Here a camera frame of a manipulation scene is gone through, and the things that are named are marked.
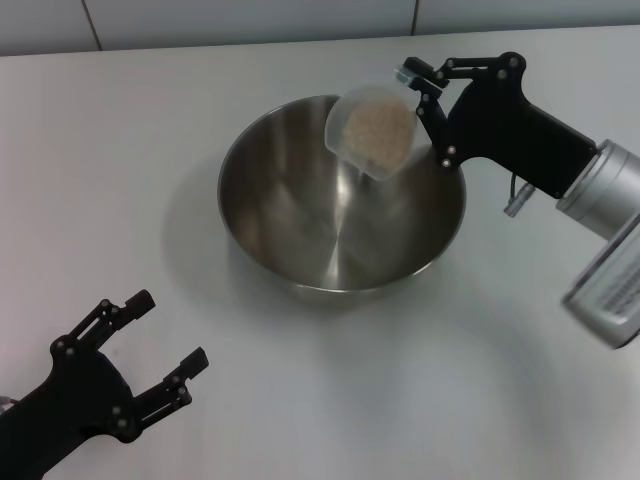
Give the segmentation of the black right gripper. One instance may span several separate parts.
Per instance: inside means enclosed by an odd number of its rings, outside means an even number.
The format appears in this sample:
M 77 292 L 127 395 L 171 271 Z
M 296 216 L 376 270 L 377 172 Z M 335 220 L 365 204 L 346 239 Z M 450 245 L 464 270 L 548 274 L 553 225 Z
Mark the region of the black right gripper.
M 525 69 L 526 60 L 515 52 L 449 58 L 439 68 L 408 57 L 402 84 L 421 94 L 416 113 L 443 168 L 454 168 L 455 160 L 487 158 L 559 199 L 594 158 L 597 145 L 525 97 Z M 446 117 L 441 88 L 461 79 L 471 83 Z

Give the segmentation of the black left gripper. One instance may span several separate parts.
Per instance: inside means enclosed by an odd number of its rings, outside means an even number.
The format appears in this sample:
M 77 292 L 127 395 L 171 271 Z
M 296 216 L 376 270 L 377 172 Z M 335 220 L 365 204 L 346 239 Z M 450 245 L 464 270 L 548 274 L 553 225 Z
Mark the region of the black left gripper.
M 135 398 L 117 368 L 99 352 L 115 332 L 154 307 L 145 289 L 123 306 L 103 299 L 53 341 L 53 365 L 46 380 L 1 414 L 3 479 L 41 479 L 95 436 L 131 443 L 145 428 L 192 402 L 186 382 L 208 367 L 203 348 Z

